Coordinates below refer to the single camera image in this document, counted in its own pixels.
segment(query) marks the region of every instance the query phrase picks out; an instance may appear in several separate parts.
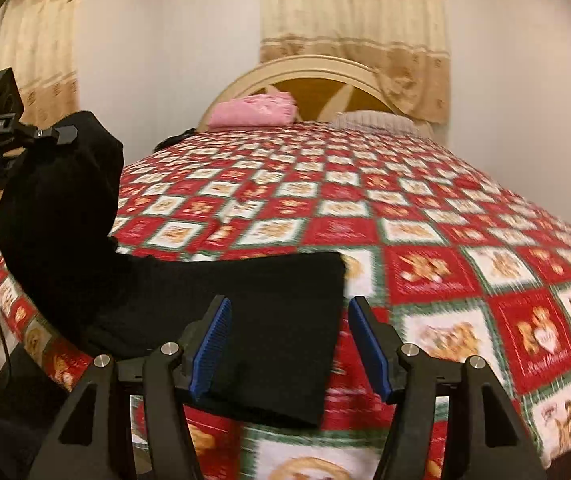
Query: headboard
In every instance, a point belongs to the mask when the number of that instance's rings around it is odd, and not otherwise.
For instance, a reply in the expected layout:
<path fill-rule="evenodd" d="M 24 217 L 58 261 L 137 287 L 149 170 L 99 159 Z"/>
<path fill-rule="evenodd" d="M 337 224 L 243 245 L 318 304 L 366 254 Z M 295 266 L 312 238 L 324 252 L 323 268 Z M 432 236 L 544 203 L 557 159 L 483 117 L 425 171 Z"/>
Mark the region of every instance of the headboard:
<path fill-rule="evenodd" d="M 338 112 L 395 112 L 379 91 L 376 75 L 365 65 L 333 56 L 288 56 L 242 75 L 207 109 L 197 130 L 206 130 L 215 105 L 252 94 L 283 91 L 293 95 L 303 121 L 331 121 Z"/>

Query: curtain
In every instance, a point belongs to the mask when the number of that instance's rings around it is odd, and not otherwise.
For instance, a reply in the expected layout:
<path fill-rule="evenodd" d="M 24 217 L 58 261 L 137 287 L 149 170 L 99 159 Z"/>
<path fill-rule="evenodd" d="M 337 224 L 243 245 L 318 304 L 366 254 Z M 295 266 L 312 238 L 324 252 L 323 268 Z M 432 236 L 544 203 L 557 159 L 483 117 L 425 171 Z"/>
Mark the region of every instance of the curtain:
<path fill-rule="evenodd" d="M 78 3 L 7 0 L 0 10 L 0 70 L 14 70 L 24 123 L 44 128 L 78 110 L 73 54 Z"/>
<path fill-rule="evenodd" d="M 444 0 L 262 0 L 261 61 L 326 54 L 371 67 L 393 109 L 445 123 L 450 54 Z"/>

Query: silver bolt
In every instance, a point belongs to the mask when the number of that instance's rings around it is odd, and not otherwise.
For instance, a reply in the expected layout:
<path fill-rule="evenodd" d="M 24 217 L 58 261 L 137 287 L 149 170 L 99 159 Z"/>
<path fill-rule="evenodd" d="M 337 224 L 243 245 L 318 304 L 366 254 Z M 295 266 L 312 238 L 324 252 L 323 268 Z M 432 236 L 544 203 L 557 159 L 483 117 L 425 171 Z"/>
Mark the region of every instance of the silver bolt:
<path fill-rule="evenodd" d="M 105 368 L 108 364 L 110 364 L 109 355 L 101 354 L 97 355 L 94 358 L 94 366 L 96 366 L 97 368 Z"/>
<path fill-rule="evenodd" d="M 470 357 L 470 365 L 472 365 L 472 368 L 479 370 L 485 366 L 485 359 L 481 356 L 473 355 Z"/>
<path fill-rule="evenodd" d="M 165 355 L 174 355 L 176 352 L 178 352 L 178 345 L 174 341 L 165 343 L 165 345 L 161 347 L 161 352 Z"/>
<path fill-rule="evenodd" d="M 415 345 L 414 343 L 405 343 L 405 345 L 403 345 L 401 347 L 401 351 L 406 356 L 412 357 L 412 356 L 419 354 L 419 347 L 417 345 Z"/>

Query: folded pink blanket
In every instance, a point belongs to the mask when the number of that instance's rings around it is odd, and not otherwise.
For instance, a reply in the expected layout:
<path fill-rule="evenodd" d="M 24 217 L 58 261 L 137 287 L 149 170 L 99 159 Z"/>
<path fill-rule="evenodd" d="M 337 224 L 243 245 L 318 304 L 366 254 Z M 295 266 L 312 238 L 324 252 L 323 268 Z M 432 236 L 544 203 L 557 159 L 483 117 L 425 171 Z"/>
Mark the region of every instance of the folded pink blanket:
<path fill-rule="evenodd" d="M 289 92 L 257 94 L 219 103 L 208 129 L 238 126 L 287 126 L 294 123 L 296 104 Z"/>

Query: bed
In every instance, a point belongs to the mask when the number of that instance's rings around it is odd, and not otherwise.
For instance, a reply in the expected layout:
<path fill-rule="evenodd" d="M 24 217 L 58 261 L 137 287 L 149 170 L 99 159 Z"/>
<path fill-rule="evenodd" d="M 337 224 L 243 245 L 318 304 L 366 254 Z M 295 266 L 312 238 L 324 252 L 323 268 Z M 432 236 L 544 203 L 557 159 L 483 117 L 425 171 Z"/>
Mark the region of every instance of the bed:
<path fill-rule="evenodd" d="M 212 107 L 289 91 L 301 122 L 206 132 Z M 350 110 L 394 111 L 366 67 L 326 56 L 261 65 L 225 89 L 200 134 L 125 168 L 119 251 L 168 260 L 337 250 L 346 297 L 431 355 L 480 354 L 513 399 L 551 478 L 571 478 L 571 226 L 421 136 L 337 129 Z M 230 201 L 236 200 L 230 218 Z M 71 390 L 90 362 L 38 313 L 0 256 L 0 308 L 43 370 Z M 208 478 L 370 479 L 393 408 L 367 384 L 344 320 L 318 431 L 186 408 Z M 145 447 L 141 400 L 133 439 Z M 426 478 L 439 478 L 447 402 Z"/>

